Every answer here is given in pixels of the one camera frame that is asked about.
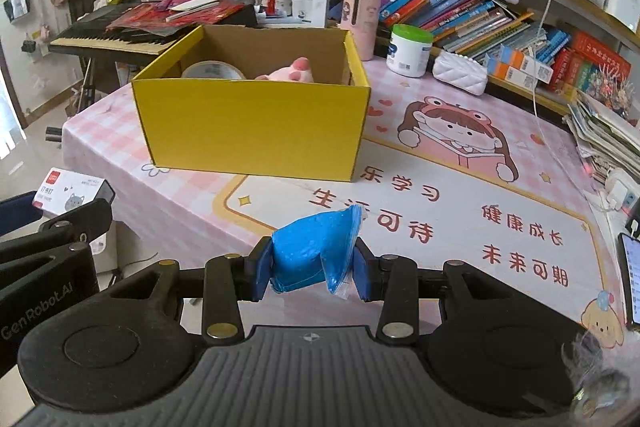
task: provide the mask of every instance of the plush doll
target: plush doll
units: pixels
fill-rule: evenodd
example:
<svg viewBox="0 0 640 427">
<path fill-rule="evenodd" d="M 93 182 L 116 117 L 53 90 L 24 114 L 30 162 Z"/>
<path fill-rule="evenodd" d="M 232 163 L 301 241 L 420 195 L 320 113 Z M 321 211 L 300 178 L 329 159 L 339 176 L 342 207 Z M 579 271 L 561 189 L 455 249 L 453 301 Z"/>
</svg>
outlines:
<svg viewBox="0 0 640 427">
<path fill-rule="evenodd" d="M 303 84 L 313 84 L 314 78 L 311 75 L 311 64 L 308 58 L 296 58 L 290 66 L 280 68 L 271 74 L 262 74 L 256 80 L 289 80 L 291 82 L 302 82 Z"/>
</svg>

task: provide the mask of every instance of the cartoon girl illustration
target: cartoon girl illustration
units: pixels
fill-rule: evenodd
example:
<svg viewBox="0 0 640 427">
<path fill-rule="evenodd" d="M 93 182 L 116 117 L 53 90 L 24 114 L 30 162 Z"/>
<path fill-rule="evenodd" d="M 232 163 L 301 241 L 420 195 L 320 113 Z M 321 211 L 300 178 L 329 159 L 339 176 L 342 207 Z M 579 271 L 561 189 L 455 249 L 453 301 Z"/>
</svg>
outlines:
<svg viewBox="0 0 640 427">
<path fill-rule="evenodd" d="M 505 182 L 518 179 L 504 134 L 479 111 L 427 96 L 424 102 L 407 106 L 404 121 L 398 126 L 398 139 L 407 147 L 469 170 Z"/>
<path fill-rule="evenodd" d="M 612 349 L 616 345 L 622 346 L 625 340 L 618 316 L 611 307 L 613 302 L 613 295 L 603 290 L 598 293 L 596 299 L 587 304 L 580 316 L 582 325 L 597 338 L 600 346 L 606 349 Z"/>
</svg>

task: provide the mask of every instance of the blue bag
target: blue bag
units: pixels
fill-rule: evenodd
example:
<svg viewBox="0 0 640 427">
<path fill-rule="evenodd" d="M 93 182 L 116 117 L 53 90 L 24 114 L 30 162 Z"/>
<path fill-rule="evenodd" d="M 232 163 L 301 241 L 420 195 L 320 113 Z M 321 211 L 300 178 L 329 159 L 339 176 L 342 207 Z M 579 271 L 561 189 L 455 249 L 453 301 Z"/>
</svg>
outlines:
<svg viewBox="0 0 640 427">
<path fill-rule="evenodd" d="M 290 292 L 326 281 L 335 294 L 341 283 L 349 282 L 361 221 L 361 206 L 352 204 L 303 217 L 273 232 L 273 289 Z"/>
</svg>

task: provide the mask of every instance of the phone screen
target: phone screen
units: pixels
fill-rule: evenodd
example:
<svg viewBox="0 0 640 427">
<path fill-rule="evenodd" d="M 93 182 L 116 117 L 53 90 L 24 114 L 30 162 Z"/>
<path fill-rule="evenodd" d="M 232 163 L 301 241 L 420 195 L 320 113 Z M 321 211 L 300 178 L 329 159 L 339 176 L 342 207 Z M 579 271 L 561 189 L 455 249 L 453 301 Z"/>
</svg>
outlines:
<svg viewBox="0 0 640 427">
<path fill-rule="evenodd" d="M 631 321 L 638 324 L 640 323 L 638 320 L 640 317 L 640 241 L 626 234 L 621 234 L 621 237 L 628 270 L 628 288 L 625 289 L 625 297 L 627 300 L 630 297 L 630 301 L 626 303 L 626 312 L 630 314 Z M 625 282 L 627 278 L 623 275 L 622 279 Z"/>
</svg>

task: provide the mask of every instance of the pink cylindrical container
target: pink cylindrical container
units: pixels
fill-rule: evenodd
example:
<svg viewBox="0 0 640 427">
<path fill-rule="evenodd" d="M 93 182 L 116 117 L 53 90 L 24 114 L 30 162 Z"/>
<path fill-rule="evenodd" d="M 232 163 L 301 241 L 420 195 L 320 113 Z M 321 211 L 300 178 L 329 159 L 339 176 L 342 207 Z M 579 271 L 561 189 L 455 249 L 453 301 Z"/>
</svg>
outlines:
<svg viewBox="0 0 640 427">
<path fill-rule="evenodd" d="M 343 30 L 350 30 L 353 34 L 360 60 L 371 60 L 373 57 L 379 12 L 380 0 L 342 2 L 342 19 L 338 26 Z"/>
</svg>

